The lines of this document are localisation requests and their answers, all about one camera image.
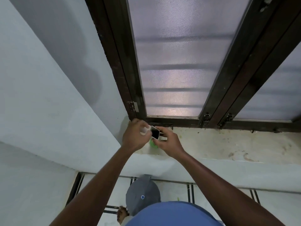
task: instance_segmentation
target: tiled floor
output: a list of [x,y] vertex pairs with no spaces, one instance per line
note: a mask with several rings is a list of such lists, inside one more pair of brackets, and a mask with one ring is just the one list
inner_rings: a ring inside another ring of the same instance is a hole
[[[80,190],[93,178],[94,175],[85,175],[82,181]],[[108,205],[112,206],[126,206],[126,192],[131,183],[130,178],[118,178],[116,185],[112,191],[111,197],[108,201]],[[207,201],[203,193],[200,191],[197,185],[189,185],[189,192],[187,191],[187,185],[182,183],[173,183],[173,182],[163,182],[155,181],[159,187],[161,194],[161,201],[188,201],[188,194],[190,196],[190,202],[203,207],[213,217],[217,220],[221,220],[217,215],[213,207]],[[240,189],[247,196],[252,198],[251,192],[249,189]],[[253,198],[256,201],[256,195],[254,190],[252,190]],[[280,192],[268,192],[268,191],[259,191],[257,190],[258,198],[263,207],[269,210],[274,214],[278,219],[280,219],[286,225],[300,225],[301,216],[301,195],[300,194],[289,194],[289,193],[280,193]],[[98,226],[118,226],[116,220],[116,214],[103,213]]]

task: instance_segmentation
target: green object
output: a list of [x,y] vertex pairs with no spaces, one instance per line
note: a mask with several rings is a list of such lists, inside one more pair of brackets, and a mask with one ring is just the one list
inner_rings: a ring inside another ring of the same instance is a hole
[[153,143],[152,139],[150,139],[150,146],[153,148],[158,148],[158,146]]

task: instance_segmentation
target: frosted glass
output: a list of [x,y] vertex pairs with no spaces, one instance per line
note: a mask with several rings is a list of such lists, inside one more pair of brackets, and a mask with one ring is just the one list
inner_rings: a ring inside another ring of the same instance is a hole
[[301,114],[301,43],[235,118],[290,121]]
[[197,117],[249,0],[128,0],[148,115]]

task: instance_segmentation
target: foot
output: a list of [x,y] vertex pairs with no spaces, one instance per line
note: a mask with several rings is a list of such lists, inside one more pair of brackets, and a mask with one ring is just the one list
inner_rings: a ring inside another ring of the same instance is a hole
[[123,206],[119,207],[119,210],[117,211],[117,222],[121,225],[123,220],[128,216],[128,212],[126,211],[126,208]]

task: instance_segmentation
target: blue shirt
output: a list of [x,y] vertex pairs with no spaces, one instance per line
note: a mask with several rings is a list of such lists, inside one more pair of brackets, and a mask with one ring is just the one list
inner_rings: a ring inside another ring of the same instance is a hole
[[202,225],[221,226],[201,207],[181,201],[160,202],[142,209],[126,226]]

